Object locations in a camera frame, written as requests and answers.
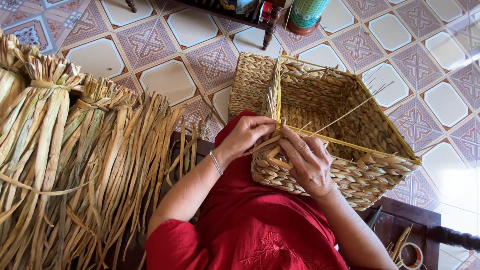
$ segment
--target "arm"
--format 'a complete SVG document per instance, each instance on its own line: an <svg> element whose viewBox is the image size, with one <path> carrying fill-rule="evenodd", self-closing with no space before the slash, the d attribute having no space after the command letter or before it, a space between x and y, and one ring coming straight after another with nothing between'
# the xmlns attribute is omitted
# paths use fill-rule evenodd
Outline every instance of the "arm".
<svg viewBox="0 0 480 270"><path fill-rule="evenodd" d="M294 165L290 173L322 209L345 261L355 267L396 270L383 244L330 177L333 159L320 139L300 138L288 127L282 131L288 140L280 139L280 145Z"/></svg>
<svg viewBox="0 0 480 270"><path fill-rule="evenodd" d="M255 141L275 130L276 121L264 116L244 116L223 143L213 150L222 171L240 157ZM219 179L220 173L211 157L205 157L180 179L165 195L148 224L147 236L171 219L189 221Z"/></svg>

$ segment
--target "woman's right hand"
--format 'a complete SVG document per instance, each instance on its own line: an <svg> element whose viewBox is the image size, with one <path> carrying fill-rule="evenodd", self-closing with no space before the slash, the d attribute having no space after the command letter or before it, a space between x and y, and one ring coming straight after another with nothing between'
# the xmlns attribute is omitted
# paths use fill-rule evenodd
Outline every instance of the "woman's right hand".
<svg viewBox="0 0 480 270"><path fill-rule="evenodd" d="M323 143L316 137L300 138L293 130L282 128L286 139L280 139L280 146L293 164L290 174L305 191L314 198L330 196L337 185L330 177L333 158Z"/></svg>

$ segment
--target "hand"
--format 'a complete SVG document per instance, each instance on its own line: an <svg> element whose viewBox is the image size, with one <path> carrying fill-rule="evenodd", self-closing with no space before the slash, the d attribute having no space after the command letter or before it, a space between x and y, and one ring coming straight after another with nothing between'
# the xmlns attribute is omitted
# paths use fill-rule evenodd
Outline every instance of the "hand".
<svg viewBox="0 0 480 270"><path fill-rule="evenodd" d="M275 119L265 116L243 116L218 148L226 151L226 156L232 161L251 148L257 140L268 139L275 131L275 127Z"/></svg>
<svg viewBox="0 0 480 270"><path fill-rule="evenodd" d="M316 137L300 138L289 127L282 128L288 140L280 139L280 146L293 164L290 174L314 198L325 197L337 190L330 177L333 158Z"/></svg>

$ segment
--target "woman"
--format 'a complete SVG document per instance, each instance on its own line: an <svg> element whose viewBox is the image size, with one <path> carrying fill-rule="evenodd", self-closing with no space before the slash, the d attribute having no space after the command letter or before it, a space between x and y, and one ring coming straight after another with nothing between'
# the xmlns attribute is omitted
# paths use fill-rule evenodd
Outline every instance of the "woman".
<svg viewBox="0 0 480 270"><path fill-rule="evenodd" d="M252 156L241 155L275 124L244 111L217 135L213 157L178 181L153 213L148 269L397 269L330 178L332 158L319 139L284 127L287 139L279 141L290 173L312 197L252 180ZM194 227L188 221L200 205Z"/></svg>

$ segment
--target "woman's left hand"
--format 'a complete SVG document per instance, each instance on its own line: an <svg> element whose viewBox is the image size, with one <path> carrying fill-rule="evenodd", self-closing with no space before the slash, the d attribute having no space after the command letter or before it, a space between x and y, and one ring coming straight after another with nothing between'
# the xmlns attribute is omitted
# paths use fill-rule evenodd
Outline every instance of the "woman's left hand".
<svg viewBox="0 0 480 270"><path fill-rule="evenodd" d="M239 158L261 138L268 139L275 130L276 120L265 116L243 116L218 147L232 160Z"/></svg>

